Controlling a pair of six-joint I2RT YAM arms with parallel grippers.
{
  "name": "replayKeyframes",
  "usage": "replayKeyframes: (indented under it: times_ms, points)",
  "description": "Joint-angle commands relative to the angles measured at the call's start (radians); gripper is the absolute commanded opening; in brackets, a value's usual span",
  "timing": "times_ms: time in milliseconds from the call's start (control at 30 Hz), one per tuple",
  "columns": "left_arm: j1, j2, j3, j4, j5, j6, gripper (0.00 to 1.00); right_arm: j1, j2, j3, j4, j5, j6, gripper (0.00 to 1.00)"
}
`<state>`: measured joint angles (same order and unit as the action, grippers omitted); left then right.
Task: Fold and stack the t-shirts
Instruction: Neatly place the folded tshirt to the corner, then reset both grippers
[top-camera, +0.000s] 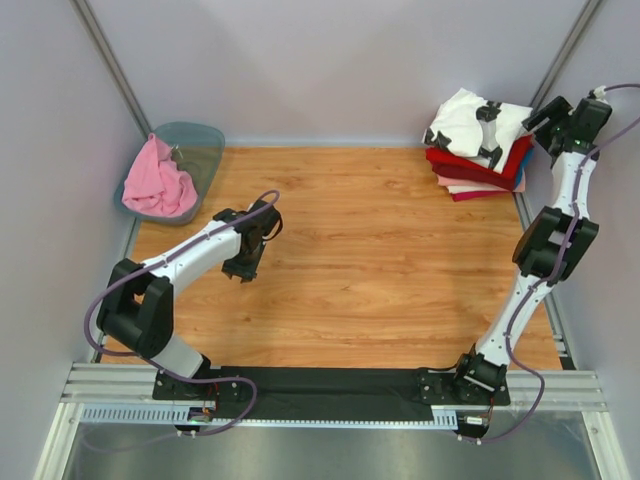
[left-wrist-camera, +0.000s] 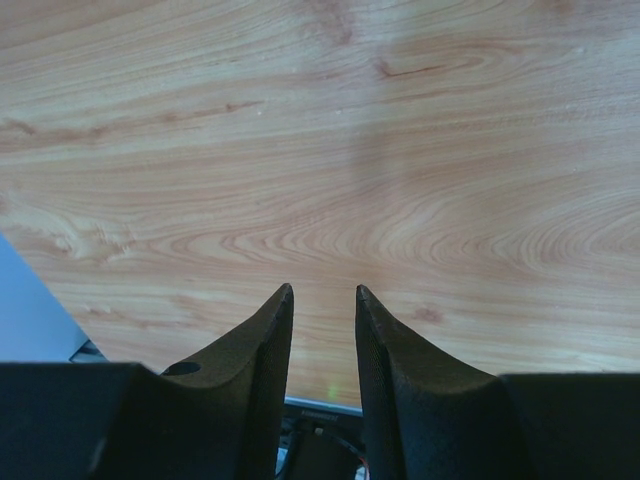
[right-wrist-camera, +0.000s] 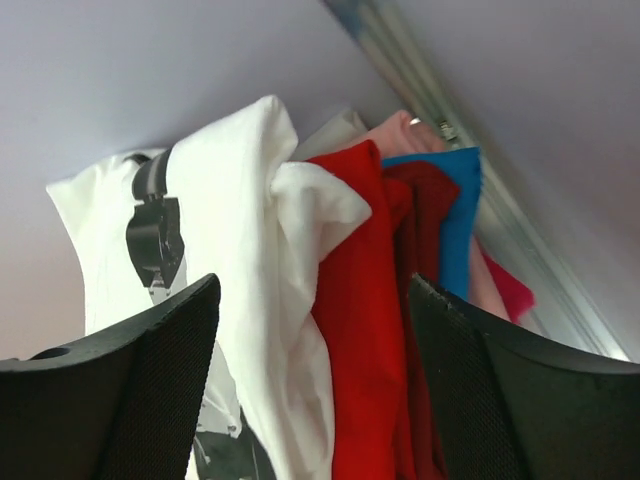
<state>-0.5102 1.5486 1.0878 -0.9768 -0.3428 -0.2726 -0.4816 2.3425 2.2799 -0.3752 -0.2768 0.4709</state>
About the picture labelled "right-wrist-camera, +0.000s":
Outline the white t shirt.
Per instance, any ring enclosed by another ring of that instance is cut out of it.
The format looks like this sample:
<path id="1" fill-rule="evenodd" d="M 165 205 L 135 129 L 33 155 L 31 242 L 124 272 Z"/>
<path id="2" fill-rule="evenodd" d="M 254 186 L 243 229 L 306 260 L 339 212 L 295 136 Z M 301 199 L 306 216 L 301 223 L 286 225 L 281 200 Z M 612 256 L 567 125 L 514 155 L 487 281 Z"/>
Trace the white t shirt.
<path id="1" fill-rule="evenodd" d="M 319 265 L 370 216 L 344 181 L 296 162 L 283 102 L 263 97 L 165 152 L 153 194 L 141 164 L 114 155 L 48 186 L 79 259 L 85 330 L 131 317 L 207 274 L 221 284 L 219 324 L 199 429 L 250 428 L 279 479 L 327 479 L 335 445 L 329 353 L 311 310 Z M 136 207 L 176 199 L 183 267 L 156 295 L 126 245 Z"/>

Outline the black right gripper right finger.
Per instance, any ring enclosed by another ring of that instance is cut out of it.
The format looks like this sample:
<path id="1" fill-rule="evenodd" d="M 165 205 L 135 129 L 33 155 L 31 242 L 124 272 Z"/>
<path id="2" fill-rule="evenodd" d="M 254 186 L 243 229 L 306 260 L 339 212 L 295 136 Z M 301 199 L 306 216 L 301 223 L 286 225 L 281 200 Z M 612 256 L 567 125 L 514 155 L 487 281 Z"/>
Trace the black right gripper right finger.
<path id="1" fill-rule="evenodd" d="M 415 276 L 412 325 L 453 479 L 635 479 L 639 367 L 578 350 Z"/>

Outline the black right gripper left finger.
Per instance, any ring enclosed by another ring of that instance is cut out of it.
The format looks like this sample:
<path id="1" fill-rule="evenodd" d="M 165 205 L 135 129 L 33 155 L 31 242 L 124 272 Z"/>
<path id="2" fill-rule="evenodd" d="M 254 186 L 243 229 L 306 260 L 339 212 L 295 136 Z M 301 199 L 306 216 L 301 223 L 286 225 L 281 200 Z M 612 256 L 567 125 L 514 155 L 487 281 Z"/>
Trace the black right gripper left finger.
<path id="1" fill-rule="evenodd" d="M 97 333 L 4 360 L 2 477 L 183 478 L 219 302 L 210 274 Z"/>

